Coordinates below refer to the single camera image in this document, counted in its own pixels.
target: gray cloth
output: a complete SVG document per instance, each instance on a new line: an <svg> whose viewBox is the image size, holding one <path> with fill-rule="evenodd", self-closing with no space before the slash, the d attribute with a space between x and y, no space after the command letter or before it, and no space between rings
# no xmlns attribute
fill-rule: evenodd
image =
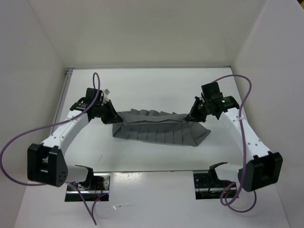
<svg viewBox="0 0 304 228"><path fill-rule="evenodd" d="M135 110L118 112L123 123L113 124L113 137L152 143L198 146L210 134L200 123L186 122L187 114Z"/></svg>

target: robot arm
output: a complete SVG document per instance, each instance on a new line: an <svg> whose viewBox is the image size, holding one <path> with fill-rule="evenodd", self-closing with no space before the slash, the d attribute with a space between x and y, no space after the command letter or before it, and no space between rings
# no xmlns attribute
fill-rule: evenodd
<svg viewBox="0 0 304 228"><path fill-rule="evenodd" d="M243 137L239 120L242 119L246 144L246 172L243 188L253 191L276 183L283 158L280 153L272 153L255 134L247 120L239 116L239 105L231 96L223 97L217 82L202 86L201 98L196 101L186 121L205 122L207 115L214 115L231 133L238 147L243 151ZM210 167L213 179L237 182L242 177L242 166L219 163Z"/></svg>
<svg viewBox="0 0 304 228"><path fill-rule="evenodd" d="M113 124L123 120L115 111L108 90L98 95L96 103L87 113L81 114L93 101L97 90L88 88L85 97L81 98L71 108L65 120L67 123L59 126L41 144L31 144L28 148L28 179L60 187L65 182L78 181L83 186L90 185L93 169L85 166L67 166L64 156L78 133L94 118L101 118L104 124Z"/></svg>

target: white floor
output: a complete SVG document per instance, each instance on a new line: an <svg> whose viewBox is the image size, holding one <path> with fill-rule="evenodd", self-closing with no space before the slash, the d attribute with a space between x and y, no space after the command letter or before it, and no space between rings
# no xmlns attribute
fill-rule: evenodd
<svg viewBox="0 0 304 228"><path fill-rule="evenodd" d="M95 70L74 70L61 120L70 106L92 87ZM188 113L201 85L231 74L230 68L99 69L102 89L117 111L154 109ZM225 96L240 98L233 78L220 82ZM191 171L218 162L241 164L242 153L227 130L208 117L211 134L198 147L168 146L115 139L110 125L92 120L66 152L68 165L111 171L110 198L95 208L97 227L289 227L275 185L257 191L256 207L236 214L218 199L195 200ZM139 171L118 173L119 171ZM27 187L16 221L19 227L95 227L81 202L64 202L66 187ZM248 207L253 194L243 192L236 206Z"/></svg>

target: white wall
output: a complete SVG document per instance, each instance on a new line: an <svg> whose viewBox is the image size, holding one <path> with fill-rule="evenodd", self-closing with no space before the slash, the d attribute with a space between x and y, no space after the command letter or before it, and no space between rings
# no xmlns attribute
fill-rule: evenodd
<svg viewBox="0 0 304 228"><path fill-rule="evenodd" d="M266 1L232 69L252 80L246 114L282 154L277 188L291 227L303 227L304 10L296 0ZM247 83L237 84L244 96Z"/></svg>
<svg viewBox="0 0 304 228"><path fill-rule="evenodd" d="M30 5L0 1L0 147L16 134L51 123L65 70ZM49 130L15 142L4 154L12 176L26 180L27 147ZM25 188L0 174L1 227L13 227Z"/></svg>
<svg viewBox="0 0 304 228"><path fill-rule="evenodd" d="M265 0L29 0L69 67L230 66Z"/></svg>

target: wall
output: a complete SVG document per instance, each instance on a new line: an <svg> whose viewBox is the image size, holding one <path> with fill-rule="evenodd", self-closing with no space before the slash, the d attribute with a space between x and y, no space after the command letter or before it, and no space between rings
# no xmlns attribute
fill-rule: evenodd
<svg viewBox="0 0 304 228"><path fill-rule="evenodd" d="M0 1L0 147L16 134L51 123L65 70L30 5ZM4 154L13 177L26 180L26 154L49 130L26 136ZM1 227L13 227L25 188L0 174Z"/></svg>
<svg viewBox="0 0 304 228"><path fill-rule="evenodd" d="M29 2L67 66L155 67L230 66L265 0Z"/></svg>
<svg viewBox="0 0 304 228"><path fill-rule="evenodd" d="M277 183L291 227L303 227L304 10L296 0L268 0L232 69L248 76L245 105L263 141L284 158ZM247 83L237 80L242 96Z"/></svg>

